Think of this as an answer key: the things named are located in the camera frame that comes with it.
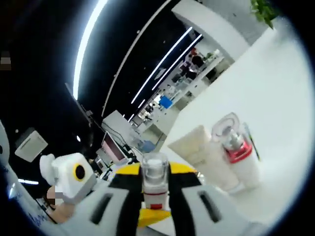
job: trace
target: black slot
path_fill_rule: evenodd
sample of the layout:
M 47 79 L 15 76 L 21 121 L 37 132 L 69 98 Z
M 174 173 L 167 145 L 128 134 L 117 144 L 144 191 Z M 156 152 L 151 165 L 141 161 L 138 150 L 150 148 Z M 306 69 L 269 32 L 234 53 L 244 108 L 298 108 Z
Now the black slot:
M 218 208 L 210 200 L 208 194 L 206 192 L 200 192 L 199 197 L 201 198 L 206 209 L 208 210 L 209 216 L 212 219 L 212 221 L 214 223 L 219 222 L 221 220 L 220 213 L 218 211 Z
M 103 214 L 105 212 L 105 209 L 110 201 L 110 199 L 112 198 L 112 195 L 109 194 L 105 194 L 104 197 L 99 201 L 92 217 L 90 218 L 90 220 L 98 225 L 103 217 Z

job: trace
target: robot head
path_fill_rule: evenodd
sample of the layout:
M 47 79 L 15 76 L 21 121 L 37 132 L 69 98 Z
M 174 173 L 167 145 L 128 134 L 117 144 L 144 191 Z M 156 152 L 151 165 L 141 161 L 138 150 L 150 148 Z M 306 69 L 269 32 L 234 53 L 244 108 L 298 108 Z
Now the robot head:
M 44 179 L 55 186 L 56 198 L 68 203 L 78 203 L 84 199 L 96 184 L 93 169 L 80 153 L 52 159 L 52 155 L 42 156 L 40 171 Z

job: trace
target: robot eye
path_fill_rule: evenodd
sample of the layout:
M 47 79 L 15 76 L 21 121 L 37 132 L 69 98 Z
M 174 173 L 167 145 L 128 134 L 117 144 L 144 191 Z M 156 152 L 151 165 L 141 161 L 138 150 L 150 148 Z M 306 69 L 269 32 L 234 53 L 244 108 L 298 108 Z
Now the robot eye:
M 74 177 L 77 181 L 82 181 L 84 176 L 85 176 L 85 170 L 84 170 L 83 166 L 81 166 L 79 164 L 76 165 L 74 167 L 74 173 L 73 174 L 74 174 Z

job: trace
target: red label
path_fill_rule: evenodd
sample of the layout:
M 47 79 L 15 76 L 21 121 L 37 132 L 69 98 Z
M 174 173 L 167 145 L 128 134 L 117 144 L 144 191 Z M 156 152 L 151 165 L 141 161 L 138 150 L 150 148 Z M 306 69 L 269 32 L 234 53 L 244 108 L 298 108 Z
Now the red label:
M 153 210 L 159 210 L 162 209 L 163 205 L 162 204 L 151 204 L 151 209 Z
M 163 195 L 165 193 L 167 193 L 167 192 L 163 192 L 163 193 L 143 193 L 143 194 L 155 196 L 155 195 Z

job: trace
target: screen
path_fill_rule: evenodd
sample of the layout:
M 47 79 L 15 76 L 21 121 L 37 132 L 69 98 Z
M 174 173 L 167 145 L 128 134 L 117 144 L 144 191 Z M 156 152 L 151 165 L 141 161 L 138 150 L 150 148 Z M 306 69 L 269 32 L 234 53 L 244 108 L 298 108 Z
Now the screen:
M 99 166 L 101 169 L 103 169 L 103 168 L 104 168 L 103 164 L 102 164 L 102 163 L 100 163 L 100 162 L 98 162 L 98 166 Z
M 110 156 L 114 163 L 125 158 L 125 155 L 108 133 L 105 134 L 102 149 Z

